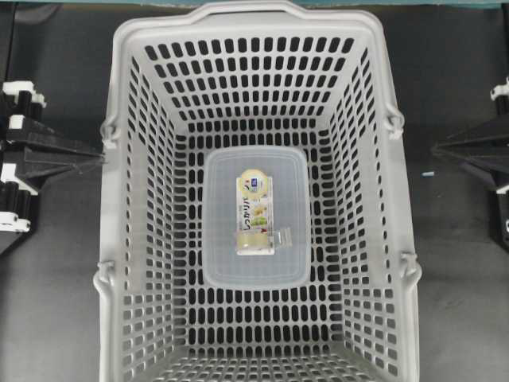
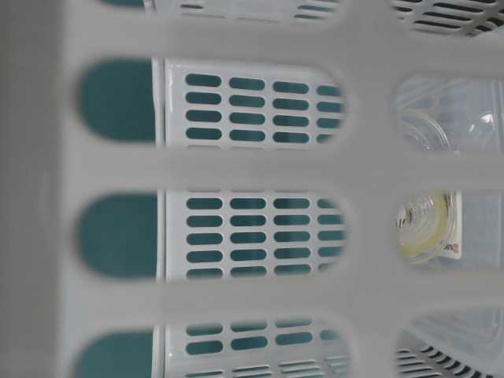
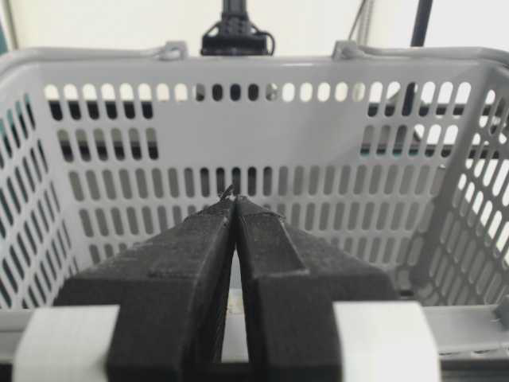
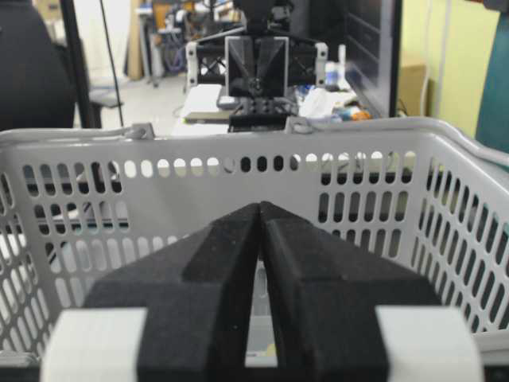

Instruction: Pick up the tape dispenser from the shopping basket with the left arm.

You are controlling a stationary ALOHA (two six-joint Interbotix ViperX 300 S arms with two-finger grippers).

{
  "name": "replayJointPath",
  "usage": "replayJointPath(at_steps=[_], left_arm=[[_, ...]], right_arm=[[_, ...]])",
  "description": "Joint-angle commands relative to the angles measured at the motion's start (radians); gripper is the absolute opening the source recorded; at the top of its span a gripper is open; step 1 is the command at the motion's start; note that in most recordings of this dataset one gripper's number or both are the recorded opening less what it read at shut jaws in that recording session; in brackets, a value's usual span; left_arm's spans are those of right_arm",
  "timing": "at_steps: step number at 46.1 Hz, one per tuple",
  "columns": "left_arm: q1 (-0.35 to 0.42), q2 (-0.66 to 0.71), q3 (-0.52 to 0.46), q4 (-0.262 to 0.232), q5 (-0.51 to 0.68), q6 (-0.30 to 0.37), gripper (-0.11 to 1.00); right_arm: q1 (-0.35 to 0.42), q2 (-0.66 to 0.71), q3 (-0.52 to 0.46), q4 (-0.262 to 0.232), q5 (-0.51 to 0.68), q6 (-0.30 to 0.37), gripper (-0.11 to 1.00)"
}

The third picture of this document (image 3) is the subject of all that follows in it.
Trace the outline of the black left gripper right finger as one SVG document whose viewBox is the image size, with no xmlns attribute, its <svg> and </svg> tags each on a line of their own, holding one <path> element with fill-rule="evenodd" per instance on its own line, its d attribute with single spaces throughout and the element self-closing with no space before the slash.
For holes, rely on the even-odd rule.
<svg viewBox="0 0 509 382">
<path fill-rule="evenodd" d="M 254 378 L 341 380 L 332 305 L 394 301 L 390 276 L 247 197 L 235 200 L 235 234 Z"/>
</svg>

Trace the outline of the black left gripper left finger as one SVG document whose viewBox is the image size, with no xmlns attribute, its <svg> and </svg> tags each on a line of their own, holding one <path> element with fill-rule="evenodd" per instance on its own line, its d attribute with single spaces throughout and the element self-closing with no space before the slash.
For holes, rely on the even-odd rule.
<svg viewBox="0 0 509 382">
<path fill-rule="evenodd" d="M 225 199 L 64 282 L 56 306 L 116 305 L 111 381 L 187 381 L 223 348 L 235 235 Z"/>
</svg>

